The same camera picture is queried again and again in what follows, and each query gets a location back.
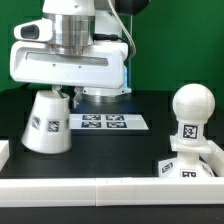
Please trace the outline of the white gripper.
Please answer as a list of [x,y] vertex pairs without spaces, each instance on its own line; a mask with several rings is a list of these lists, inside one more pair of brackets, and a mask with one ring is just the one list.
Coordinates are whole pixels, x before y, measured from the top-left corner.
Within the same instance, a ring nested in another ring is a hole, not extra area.
[[81,56],[59,55],[50,44],[16,42],[11,49],[10,75],[18,82],[52,84],[52,92],[66,95],[64,86],[76,86],[72,108],[82,95],[81,87],[119,89],[125,81],[124,61],[128,47],[121,42],[95,42]]

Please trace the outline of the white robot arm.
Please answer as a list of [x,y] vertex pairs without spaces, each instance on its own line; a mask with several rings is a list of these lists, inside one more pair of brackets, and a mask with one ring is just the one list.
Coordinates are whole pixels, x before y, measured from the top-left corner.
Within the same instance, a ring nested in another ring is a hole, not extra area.
[[136,54],[119,16],[150,0],[44,0],[43,17],[14,28],[10,75],[17,82],[72,86],[76,99],[116,102],[131,88],[125,62]]

